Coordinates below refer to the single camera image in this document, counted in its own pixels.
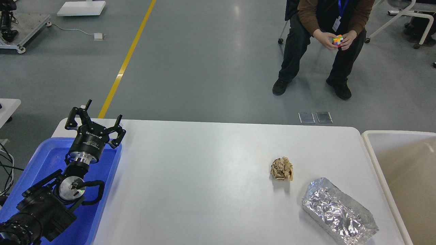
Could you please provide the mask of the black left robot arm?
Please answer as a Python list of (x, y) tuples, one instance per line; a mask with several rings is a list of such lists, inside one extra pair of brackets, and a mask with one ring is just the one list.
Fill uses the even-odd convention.
[(95, 205), (103, 198), (103, 180), (85, 181), (91, 164), (98, 163), (104, 147), (121, 145), (126, 134), (119, 115), (112, 127), (92, 121), (89, 100), (84, 108), (73, 107), (65, 123), (66, 130), (77, 135), (65, 155), (66, 168), (58, 169), (29, 187), (17, 204), (18, 212), (1, 223), (2, 245), (39, 245), (42, 238), (53, 241), (75, 220), (81, 205)]

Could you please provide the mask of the person right hand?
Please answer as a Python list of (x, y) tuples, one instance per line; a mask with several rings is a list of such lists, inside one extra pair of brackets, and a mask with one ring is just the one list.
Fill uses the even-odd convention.
[(338, 47), (332, 44), (332, 38), (336, 37), (335, 34), (329, 32), (322, 32), (320, 29), (316, 29), (312, 36), (317, 39), (328, 50), (337, 50)]

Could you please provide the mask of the person left hand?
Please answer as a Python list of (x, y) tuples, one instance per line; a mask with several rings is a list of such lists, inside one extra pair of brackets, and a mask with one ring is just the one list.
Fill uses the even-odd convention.
[(350, 30), (346, 34), (343, 34), (343, 40), (341, 42), (340, 49), (341, 51), (346, 51), (349, 49), (353, 43), (353, 41), (357, 38), (357, 32), (355, 30)]

